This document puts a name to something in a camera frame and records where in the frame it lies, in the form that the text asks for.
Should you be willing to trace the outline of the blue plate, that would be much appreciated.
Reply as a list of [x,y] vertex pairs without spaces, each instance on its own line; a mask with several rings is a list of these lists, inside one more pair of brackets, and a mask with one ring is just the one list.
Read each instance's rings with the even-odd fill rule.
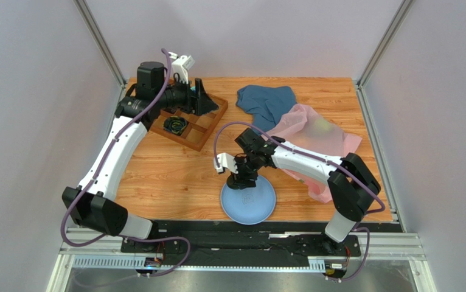
[[224,213],[233,221],[243,225],[255,225],[268,219],[277,202],[272,184],[259,176],[255,187],[234,190],[224,184],[220,203]]

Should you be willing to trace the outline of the blue cloth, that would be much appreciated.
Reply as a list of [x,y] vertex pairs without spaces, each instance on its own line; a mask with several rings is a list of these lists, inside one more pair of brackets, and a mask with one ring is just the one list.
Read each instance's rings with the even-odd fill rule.
[[295,104],[296,96],[289,86],[248,85],[237,91],[236,105],[251,114],[252,124],[265,132],[272,130]]

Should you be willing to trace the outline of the pink plastic bag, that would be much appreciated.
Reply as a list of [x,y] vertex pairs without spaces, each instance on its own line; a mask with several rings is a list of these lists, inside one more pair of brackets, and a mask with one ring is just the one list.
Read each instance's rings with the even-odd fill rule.
[[356,152],[362,137],[346,133],[331,122],[332,131],[327,134],[319,134],[315,130],[315,121],[318,119],[324,118],[312,107],[298,103],[282,116],[280,122],[272,130],[269,130],[268,134],[281,137],[298,147],[324,155],[345,157],[349,153]]

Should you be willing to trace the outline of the yellow fake lemon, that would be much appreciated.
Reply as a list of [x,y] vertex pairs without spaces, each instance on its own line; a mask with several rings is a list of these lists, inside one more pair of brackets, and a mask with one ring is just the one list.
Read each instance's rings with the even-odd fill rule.
[[332,131],[332,125],[324,119],[318,119],[315,121],[315,130],[319,134],[327,134]]

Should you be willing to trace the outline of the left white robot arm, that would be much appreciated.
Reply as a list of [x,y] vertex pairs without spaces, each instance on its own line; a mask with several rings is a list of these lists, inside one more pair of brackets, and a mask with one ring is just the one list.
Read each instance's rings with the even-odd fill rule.
[[173,60],[169,68],[156,61],[140,64],[136,83],[117,104],[111,132],[95,163],[77,187],[63,191],[62,200],[75,224],[101,235],[141,240],[157,229],[151,220],[117,204],[117,189],[136,147],[163,110],[178,108],[203,116],[218,109],[201,79],[191,85],[193,64],[185,55]]

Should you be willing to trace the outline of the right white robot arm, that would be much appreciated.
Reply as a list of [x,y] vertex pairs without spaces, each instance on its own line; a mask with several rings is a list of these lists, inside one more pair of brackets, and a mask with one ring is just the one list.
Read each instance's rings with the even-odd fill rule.
[[235,142],[242,153],[216,153],[214,157],[217,173],[229,170],[226,184],[232,189],[255,187],[262,167],[296,172],[328,187],[335,213],[322,232],[319,243],[329,252],[342,248],[356,225],[372,212],[373,202],[379,203],[379,211],[385,209],[378,198],[381,191],[379,182],[362,158],[354,153],[344,157],[323,155],[252,128],[247,128]]

